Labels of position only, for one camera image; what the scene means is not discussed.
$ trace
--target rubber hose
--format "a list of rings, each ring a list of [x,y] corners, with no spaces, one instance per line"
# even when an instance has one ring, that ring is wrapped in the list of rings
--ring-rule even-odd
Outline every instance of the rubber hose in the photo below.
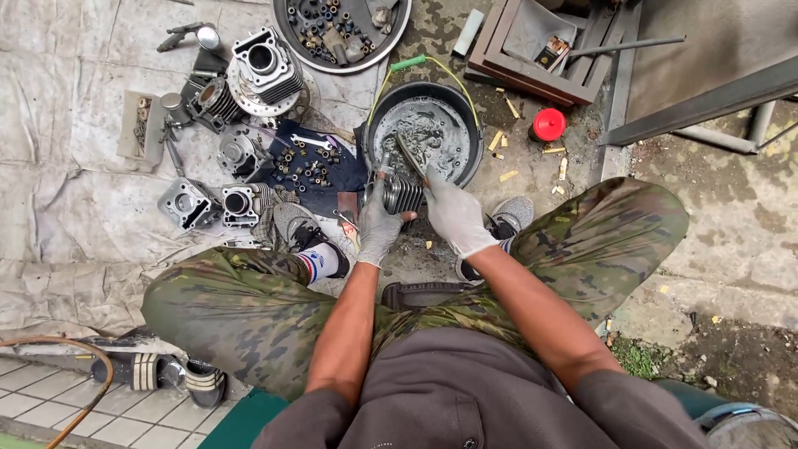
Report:
[[[93,346],[91,344],[82,343],[80,341],[70,340],[61,337],[32,336],[26,338],[17,338],[14,340],[0,341],[0,348],[4,346],[16,346],[18,344],[44,343],[44,342],[71,344],[72,346],[77,346],[81,349],[85,349],[86,351],[91,352],[92,354],[97,356],[100,360],[102,360],[103,363],[105,364],[105,369],[108,370],[108,375],[105,377],[105,382],[102,384],[100,392],[97,393],[96,396],[94,396],[94,399],[92,399],[92,402],[88,406],[86,406],[86,408],[84,408],[81,411],[80,415],[76,416],[75,419],[73,419],[72,422],[69,423],[69,426],[67,426],[63,431],[61,431],[61,433],[58,434],[58,436],[56,436],[55,439],[53,439],[53,441],[51,441],[45,448],[45,449],[54,449],[56,446],[58,446],[58,444],[61,441],[64,440],[64,438],[66,438],[67,435],[69,435],[69,433],[72,430],[74,430],[75,427],[77,427],[78,424],[81,423],[81,421],[89,414],[89,412],[92,411],[92,409],[94,409],[94,406],[96,406],[97,403],[100,402],[100,399],[102,399],[102,397],[105,396],[105,393],[108,391],[109,387],[111,387],[111,382],[113,381],[113,365],[111,364],[111,359],[109,359],[108,356],[98,347]]]

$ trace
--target white sock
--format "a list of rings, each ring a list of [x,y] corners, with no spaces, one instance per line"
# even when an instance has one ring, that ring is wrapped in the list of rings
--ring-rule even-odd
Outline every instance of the white sock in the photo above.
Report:
[[[504,250],[504,252],[509,254],[510,253],[510,245],[512,244],[512,241],[515,238],[516,238],[516,236],[512,236],[512,237],[510,237],[508,239],[502,240],[501,242],[499,242],[499,246]]]
[[[310,272],[310,283],[338,271],[338,254],[326,243],[317,244],[295,255],[305,262],[307,271]]]

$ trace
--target white latex glove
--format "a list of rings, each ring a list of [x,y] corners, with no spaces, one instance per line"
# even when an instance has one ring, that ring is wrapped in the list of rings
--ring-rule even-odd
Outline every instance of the white latex glove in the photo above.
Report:
[[[390,215],[385,210],[385,174],[380,172],[374,182],[374,190],[360,211],[360,252],[358,262],[366,262],[381,268],[380,264],[388,249],[399,237],[399,230],[406,222],[416,218],[412,211]]]
[[[482,207],[471,194],[438,176],[427,166],[429,223],[458,255],[466,258],[499,241],[482,224]]]

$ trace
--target plaid cloth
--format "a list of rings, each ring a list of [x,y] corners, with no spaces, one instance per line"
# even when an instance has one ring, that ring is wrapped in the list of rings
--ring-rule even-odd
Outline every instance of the plaid cloth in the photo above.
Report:
[[[295,191],[288,191],[282,185],[276,185],[274,188],[266,187],[263,192],[263,214],[260,217],[260,222],[251,230],[252,236],[255,240],[261,242],[268,248],[272,248],[279,252],[289,252],[288,240],[286,236],[280,236],[277,233],[275,226],[275,206],[280,203],[294,203],[299,204],[299,196]]]

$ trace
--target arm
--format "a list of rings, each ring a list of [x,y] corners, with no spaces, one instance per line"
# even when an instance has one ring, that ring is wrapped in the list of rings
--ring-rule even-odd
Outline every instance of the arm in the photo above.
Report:
[[[384,194],[385,174],[380,173],[360,214],[358,262],[316,340],[305,387],[305,393],[321,388],[334,390],[353,407],[360,399],[371,357],[374,293],[380,263],[399,237],[402,224],[416,218],[414,212],[389,215],[382,199]]]
[[[427,184],[430,223],[488,282],[524,341],[569,393],[590,372],[624,372],[568,303],[499,248],[482,224],[482,208],[474,196],[432,171]]]
[[[354,406],[371,356],[379,267],[357,262],[316,341],[305,393],[335,390]]]
[[[585,320],[501,248],[488,246],[466,260],[488,282],[523,340],[569,393],[588,373],[624,372]]]

